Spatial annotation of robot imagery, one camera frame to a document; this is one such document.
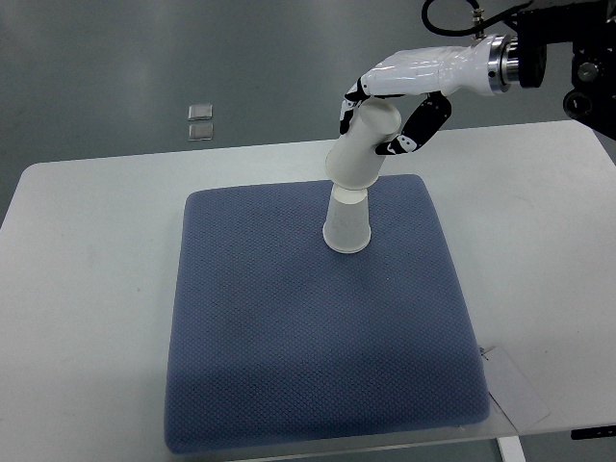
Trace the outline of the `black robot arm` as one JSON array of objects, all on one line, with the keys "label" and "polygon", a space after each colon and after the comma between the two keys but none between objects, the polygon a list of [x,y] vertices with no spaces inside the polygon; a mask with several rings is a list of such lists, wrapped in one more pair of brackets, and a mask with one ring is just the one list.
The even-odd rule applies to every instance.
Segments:
[{"label": "black robot arm", "polygon": [[542,85],[547,51],[552,44],[572,45],[572,89],[563,97],[565,114],[595,132],[615,139],[615,3],[613,1],[521,1],[485,18],[477,1],[472,25],[446,29],[434,24],[430,1],[422,6],[424,27],[442,37],[483,38],[488,28],[503,23],[515,38],[501,54],[500,79],[523,88]]}]

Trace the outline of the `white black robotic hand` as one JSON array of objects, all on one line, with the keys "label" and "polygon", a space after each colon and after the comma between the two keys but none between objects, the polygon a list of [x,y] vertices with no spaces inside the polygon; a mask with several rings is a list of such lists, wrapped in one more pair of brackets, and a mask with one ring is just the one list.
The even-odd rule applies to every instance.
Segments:
[{"label": "white black robotic hand", "polygon": [[425,100],[391,141],[375,153],[397,155],[423,147],[451,115],[448,96],[457,90],[480,95],[508,91],[519,83],[518,41],[510,36],[488,36],[467,46],[402,50],[371,68],[345,94],[340,133],[346,134],[358,108],[371,98],[424,95]]}]

